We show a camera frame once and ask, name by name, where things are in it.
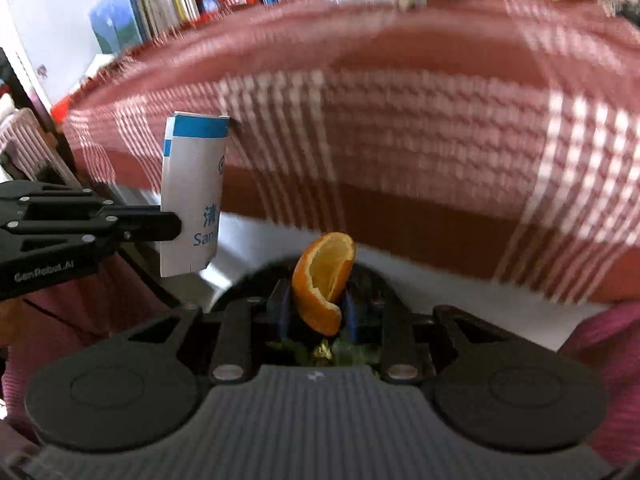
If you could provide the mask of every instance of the plaid tablecloth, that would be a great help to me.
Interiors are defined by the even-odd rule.
[[[559,301],[640,298],[638,32],[591,0],[256,7],[123,57],[65,131],[158,190],[173,111],[228,114],[223,210]]]

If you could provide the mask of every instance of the gray ribbed surface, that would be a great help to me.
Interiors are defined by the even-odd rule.
[[[161,442],[111,456],[47,447],[26,468],[37,480],[599,480],[611,471],[586,446],[548,456],[476,446],[416,388],[382,383],[368,367],[263,367],[251,383],[214,388]]]

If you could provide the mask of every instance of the screw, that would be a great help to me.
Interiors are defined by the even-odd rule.
[[[391,365],[386,374],[396,381],[410,381],[418,376],[418,368],[412,365]]]
[[[244,374],[238,365],[220,365],[213,370],[213,376],[219,381],[237,381]]]

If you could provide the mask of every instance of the chinese character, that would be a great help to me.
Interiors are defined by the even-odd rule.
[[[204,225],[203,227],[208,227],[211,224],[216,223],[216,205],[211,204],[204,208]]]

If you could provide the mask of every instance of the blue stripe on box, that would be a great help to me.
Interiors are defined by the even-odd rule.
[[[174,137],[222,139],[228,130],[228,117],[175,115]]]

